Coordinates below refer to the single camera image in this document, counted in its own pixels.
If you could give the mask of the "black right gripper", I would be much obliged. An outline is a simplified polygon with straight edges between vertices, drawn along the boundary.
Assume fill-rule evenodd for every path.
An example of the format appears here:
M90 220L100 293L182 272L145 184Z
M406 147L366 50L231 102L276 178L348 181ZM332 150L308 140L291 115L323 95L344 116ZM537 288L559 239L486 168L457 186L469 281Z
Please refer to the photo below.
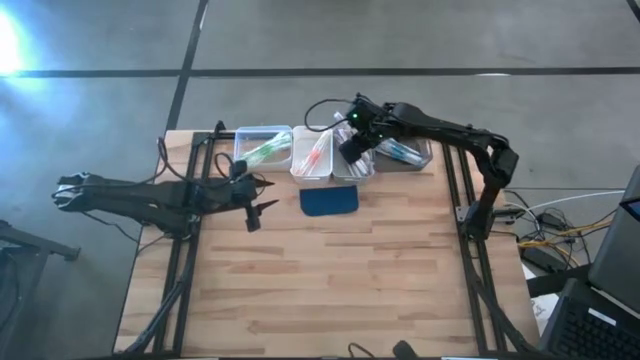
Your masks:
M365 95L356 95L345 118L356 133L339 146L347 164L356 163L363 153L396 134L396 121L391 116L393 106L394 103L378 105Z

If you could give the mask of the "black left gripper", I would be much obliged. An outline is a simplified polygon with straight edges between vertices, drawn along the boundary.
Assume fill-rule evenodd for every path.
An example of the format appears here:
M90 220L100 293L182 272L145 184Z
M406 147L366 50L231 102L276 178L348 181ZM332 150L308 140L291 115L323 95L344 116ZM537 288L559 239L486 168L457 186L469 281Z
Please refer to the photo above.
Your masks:
M242 207L246 212L246 226L249 232L257 231L261 227L260 216L262 211L276 204L277 199L253 205L252 202L259 196L259 190L272 186L273 182L262 180L248 171L247 162L239 160L230 166L232 179L232 203Z

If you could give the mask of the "blue toothbrush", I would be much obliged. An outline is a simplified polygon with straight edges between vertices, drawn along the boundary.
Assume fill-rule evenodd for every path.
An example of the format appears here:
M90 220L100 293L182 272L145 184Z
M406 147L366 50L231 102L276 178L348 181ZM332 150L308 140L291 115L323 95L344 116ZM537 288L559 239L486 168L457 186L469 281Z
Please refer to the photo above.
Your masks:
M426 162L426 158L421 155L420 152L410 148L402 143L399 143L393 139L388 141L391 149L391 157L409 163L415 166L420 166Z
M415 166L421 166L426 159L417 151L401 143L385 141L378 146L377 151L395 160Z

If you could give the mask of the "orange toothbrush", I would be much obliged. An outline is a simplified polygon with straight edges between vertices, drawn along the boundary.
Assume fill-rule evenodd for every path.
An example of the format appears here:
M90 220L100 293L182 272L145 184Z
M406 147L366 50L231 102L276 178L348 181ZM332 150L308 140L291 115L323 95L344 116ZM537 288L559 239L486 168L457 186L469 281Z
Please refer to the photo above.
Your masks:
M332 131L331 130L323 131L320 137L318 138L318 140L315 142L311 151L311 155L313 155L314 157L321 157L324 151L329 147L329 143L331 140L332 140Z
M311 174L311 172L315 168L319 157L314 157L313 155L311 155L311 151L306 156L306 158L299 164L299 167L296 170L296 174L298 176L308 176Z
M307 165L309 167L313 168L319 162L322 153L328 147L330 139L331 133L329 131L322 133L307 157Z

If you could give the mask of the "white plastic bin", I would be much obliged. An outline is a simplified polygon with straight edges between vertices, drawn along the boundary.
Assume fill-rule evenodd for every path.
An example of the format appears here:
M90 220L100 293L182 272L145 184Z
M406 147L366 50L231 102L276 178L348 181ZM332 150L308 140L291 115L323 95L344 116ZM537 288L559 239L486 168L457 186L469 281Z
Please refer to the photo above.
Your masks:
M290 173L294 180L302 186L324 186L329 182L333 170L333 133L329 147L324 151L315 168L308 176L298 176L296 170L306 158L322 132L310 131L305 126L293 129L292 165Z

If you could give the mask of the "grey plastic bin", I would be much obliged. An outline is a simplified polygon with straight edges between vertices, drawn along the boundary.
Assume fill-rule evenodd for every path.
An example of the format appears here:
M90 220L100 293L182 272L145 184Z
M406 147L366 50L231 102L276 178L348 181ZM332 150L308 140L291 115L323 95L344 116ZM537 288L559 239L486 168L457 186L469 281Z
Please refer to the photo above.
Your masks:
M350 170L350 165L345 161L343 155L339 151L339 146L333 136L333 170L332 175L337 184L351 186L365 183L374 173L374 152L368 150L362 154L365 161L369 163L370 175L368 177L354 177Z

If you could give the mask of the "blue cloth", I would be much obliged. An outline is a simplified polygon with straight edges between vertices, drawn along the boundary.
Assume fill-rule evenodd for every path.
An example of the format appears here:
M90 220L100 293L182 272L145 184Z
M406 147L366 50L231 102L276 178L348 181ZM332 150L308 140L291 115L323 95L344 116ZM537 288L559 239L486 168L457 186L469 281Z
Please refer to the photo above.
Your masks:
M301 189L299 200L302 212L310 217L349 214L359 209L356 186Z

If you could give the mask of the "clear plastic bin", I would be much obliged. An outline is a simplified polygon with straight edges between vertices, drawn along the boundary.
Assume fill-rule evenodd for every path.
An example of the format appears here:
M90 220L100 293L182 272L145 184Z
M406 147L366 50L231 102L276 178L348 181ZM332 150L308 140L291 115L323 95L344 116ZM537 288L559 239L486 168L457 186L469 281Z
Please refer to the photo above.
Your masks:
M291 135L292 142L289 148L272 153L268 158L251 156L253 149L280 132ZM240 127L235 131L234 159L246 161L250 172L286 172L291 168L292 143L292 128L286 125Z

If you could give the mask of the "black power adapter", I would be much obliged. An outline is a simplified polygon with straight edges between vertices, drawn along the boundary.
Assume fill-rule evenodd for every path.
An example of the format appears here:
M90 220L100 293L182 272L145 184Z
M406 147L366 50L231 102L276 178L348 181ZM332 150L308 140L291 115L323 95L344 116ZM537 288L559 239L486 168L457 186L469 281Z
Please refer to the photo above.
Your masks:
M551 213L541 213L537 216L537 220L541 226L555 230L564 230L567 228L566 222L562 218Z

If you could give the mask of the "black jointed device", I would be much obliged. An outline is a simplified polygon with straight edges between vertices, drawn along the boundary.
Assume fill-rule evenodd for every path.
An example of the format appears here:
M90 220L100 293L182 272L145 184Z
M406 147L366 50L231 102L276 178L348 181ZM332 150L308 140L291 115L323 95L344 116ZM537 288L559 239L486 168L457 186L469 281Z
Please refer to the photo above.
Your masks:
M392 352L397 360L419 360L419 356L414 349L404 340L398 341L394 345Z

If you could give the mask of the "black power brick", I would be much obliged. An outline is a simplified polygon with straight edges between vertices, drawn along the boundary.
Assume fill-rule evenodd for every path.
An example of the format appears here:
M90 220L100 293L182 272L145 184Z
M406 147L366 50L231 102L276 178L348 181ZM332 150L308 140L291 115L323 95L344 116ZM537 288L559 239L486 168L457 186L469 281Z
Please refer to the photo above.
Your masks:
M547 273L557 273L565 270L566 263L564 261L540 248L520 248L519 252L522 260Z

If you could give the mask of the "white paper sheet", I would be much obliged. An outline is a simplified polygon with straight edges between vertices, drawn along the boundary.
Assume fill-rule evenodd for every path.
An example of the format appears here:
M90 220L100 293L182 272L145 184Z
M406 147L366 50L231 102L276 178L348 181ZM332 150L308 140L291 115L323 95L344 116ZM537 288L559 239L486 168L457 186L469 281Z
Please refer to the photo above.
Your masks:
M531 299L531 305L540 335L543 334L558 300L559 296L556 294L546 294Z

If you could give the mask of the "black metal stand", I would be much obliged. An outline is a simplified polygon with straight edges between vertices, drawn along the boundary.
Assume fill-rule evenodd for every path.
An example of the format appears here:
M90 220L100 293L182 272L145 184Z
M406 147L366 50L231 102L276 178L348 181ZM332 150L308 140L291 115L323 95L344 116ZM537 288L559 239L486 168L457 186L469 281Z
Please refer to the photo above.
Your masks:
M51 255L74 261L80 247L33 235L0 220L0 360L7 360L16 328Z

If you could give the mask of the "black laptop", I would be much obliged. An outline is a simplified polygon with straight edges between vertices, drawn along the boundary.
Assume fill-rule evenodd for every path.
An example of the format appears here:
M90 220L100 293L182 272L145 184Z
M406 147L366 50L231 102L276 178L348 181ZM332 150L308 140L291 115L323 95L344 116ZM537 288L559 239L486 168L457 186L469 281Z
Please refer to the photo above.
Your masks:
M539 349L574 360L640 360L640 165L586 278L560 292Z

